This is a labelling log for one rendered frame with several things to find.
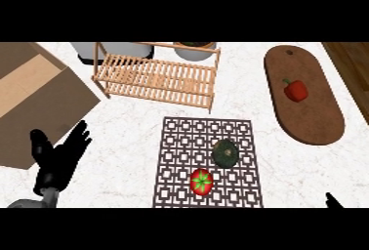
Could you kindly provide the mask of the dark green squash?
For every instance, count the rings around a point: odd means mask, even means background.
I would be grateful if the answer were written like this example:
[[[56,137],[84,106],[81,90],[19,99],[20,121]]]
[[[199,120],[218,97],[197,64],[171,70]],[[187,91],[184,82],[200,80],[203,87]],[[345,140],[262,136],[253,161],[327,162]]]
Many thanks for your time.
[[[228,139],[222,139],[215,142],[212,159],[215,165],[222,169],[228,169],[234,166],[239,160],[239,151],[234,143]]]

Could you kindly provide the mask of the brown patterned placemat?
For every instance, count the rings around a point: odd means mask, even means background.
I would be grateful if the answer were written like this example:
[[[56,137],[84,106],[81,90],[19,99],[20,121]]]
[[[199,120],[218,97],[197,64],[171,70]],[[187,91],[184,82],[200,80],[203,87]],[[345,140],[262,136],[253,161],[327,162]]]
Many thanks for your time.
[[[230,169],[215,166],[215,143],[228,139],[239,152]],[[206,195],[190,189],[197,168],[211,173]],[[259,173],[249,120],[163,117],[153,184],[153,208],[262,208]]]

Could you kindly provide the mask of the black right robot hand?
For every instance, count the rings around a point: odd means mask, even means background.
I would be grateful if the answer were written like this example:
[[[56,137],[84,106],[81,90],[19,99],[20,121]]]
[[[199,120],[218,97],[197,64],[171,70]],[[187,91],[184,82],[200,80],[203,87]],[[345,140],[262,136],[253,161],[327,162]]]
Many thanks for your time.
[[[329,208],[341,208],[341,204],[329,192],[326,193],[326,205]]]

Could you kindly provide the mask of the red tomato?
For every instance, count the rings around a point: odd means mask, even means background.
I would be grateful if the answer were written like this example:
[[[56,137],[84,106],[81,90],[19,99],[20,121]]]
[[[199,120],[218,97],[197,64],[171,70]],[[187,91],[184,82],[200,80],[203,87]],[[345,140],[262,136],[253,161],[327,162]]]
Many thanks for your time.
[[[209,171],[197,168],[190,175],[190,190],[196,195],[208,195],[214,186],[214,177]]]

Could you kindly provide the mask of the open wooden cabinet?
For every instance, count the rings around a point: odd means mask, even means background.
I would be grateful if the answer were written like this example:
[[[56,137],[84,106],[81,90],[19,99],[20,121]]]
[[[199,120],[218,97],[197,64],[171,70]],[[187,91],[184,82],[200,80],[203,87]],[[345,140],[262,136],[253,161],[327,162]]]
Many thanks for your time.
[[[98,98],[66,64],[34,42],[0,42],[0,166],[28,169],[31,130],[56,143]]]

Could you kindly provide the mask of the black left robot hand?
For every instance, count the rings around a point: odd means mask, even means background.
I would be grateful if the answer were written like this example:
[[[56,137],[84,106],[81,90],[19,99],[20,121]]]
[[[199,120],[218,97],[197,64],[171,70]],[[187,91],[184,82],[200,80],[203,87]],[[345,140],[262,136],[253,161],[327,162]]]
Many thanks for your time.
[[[41,195],[44,188],[62,191],[72,179],[79,159],[93,139],[87,130],[87,122],[79,121],[64,140],[53,146],[44,133],[31,130],[31,156],[38,165],[32,192]]]

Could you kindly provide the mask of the wooden tiered shelf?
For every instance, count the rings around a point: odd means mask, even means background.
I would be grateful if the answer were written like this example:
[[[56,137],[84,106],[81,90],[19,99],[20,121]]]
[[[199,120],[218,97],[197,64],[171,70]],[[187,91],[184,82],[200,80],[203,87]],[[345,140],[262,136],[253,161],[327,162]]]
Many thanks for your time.
[[[95,42],[91,82],[104,96],[125,96],[211,110],[219,49],[157,42],[138,42],[138,45],[215,54],[215,65],[203,66],[109,54],[101,43]]]

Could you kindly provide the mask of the brown wooden panel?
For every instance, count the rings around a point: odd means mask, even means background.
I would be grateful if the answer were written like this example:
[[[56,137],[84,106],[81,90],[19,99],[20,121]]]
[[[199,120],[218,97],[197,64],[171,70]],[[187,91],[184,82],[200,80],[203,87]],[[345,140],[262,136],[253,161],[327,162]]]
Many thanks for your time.
[[[369,124],[369,42],[323,42],[323,47]]]

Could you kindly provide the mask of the grey plant pot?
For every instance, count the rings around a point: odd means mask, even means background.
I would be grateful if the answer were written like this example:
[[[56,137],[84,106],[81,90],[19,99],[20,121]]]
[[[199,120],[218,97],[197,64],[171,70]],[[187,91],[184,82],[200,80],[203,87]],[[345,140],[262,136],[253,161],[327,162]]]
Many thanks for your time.
[[[203,48],[203,49],[215,48],[215,42],[174,42],[174,45],[193,48]],[[190,62],[199,62],[212,55],[208,52],[191,51],[187,49],[174,49],[174,52],[181,59]]]

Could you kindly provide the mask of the brown oval cutting board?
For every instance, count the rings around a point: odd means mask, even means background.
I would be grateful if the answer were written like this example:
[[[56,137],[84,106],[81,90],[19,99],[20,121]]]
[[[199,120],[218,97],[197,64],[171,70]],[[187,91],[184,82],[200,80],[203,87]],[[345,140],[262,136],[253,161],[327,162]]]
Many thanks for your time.
[[[298,142],[329,145],[342,136],[343,119],[315,57],[299,47],[274,46],[264,69],[280,128]]]

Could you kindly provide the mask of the red bell pepper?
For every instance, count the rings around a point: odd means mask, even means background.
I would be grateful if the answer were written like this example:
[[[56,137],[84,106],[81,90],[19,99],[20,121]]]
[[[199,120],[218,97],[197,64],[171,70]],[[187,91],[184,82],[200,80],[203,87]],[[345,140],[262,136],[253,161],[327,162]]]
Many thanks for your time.
[[[293,102],[299,103],[308,97],[305,84],[299,80],[289,81],[287,79],[283,79],[281,82],[286,84],[283,88],[283,93],[286,97]]]

